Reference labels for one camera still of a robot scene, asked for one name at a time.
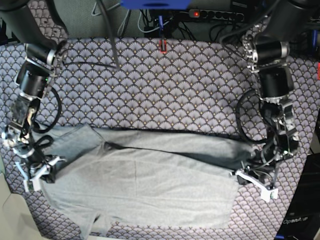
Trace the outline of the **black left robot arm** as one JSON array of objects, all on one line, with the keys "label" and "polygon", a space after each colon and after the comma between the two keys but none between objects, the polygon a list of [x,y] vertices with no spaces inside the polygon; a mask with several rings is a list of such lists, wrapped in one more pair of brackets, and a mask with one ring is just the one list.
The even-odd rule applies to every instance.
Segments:
[{"label": "black left robot arm", "polygon": [[267,138],[256,141],[261,151],[234,172],[241,185],[264,183],[274,189],[279,163],[294,157],[299,148],[298,131],[294,121],[293,102],[289,94],[294,90],[287,58],[290,41],[320,7],[318,0],[271,0],[253,19],[258,24],[270,17],[263,31],[243,38],[242,45],[250,59],[250,71],[258,75],[259,112],[266,126]]}]

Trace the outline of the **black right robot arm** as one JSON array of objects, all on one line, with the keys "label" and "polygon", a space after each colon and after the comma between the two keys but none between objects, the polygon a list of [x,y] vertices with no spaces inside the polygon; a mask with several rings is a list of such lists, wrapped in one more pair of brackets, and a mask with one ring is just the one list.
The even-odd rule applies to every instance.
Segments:
[{"label": "black right robot arm", "polygon": [[[0,16],[24,43],[26,51],[25,62],[14,79],[19,95],[12,105],[12,117],[1,138],[4,146],[21,159],[15,164],[24,177],[25,190],[38,191],[42,180],[49,184],[55,182],[56,164],[63,160],[60,156],[45,155],[43,149],[53,143],[47,133],[56,125],[62,112],[60,97],[50,81],[56,77],[57,69],[66,57],[61,53],[66,42],[56,44],[42,34],[26,0],[2,0]],[[57,100],[57,114],[47,128],[41,129],[36,116],[41,100],[49,92]]]}]

